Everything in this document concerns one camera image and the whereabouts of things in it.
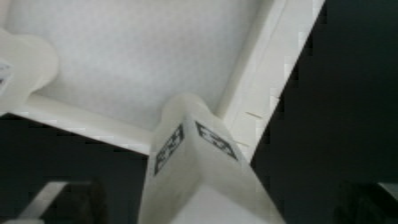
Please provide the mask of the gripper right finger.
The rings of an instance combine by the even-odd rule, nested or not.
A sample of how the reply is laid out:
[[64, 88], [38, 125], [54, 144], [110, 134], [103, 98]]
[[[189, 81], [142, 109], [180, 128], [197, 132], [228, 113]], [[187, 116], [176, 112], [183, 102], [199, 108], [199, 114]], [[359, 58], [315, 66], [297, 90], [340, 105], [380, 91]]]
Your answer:
[[334, 224], [398, 224], [398, 183], [340, 184]]

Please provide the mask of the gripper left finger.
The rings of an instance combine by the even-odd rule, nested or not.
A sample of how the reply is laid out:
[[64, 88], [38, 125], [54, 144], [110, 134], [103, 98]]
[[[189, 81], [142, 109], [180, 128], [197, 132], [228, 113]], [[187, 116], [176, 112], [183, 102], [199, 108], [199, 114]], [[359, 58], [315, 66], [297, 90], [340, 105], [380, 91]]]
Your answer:
[[50, 181], [18, 215], [38, 224], [107, 224], [107, 192], [100, 181]]

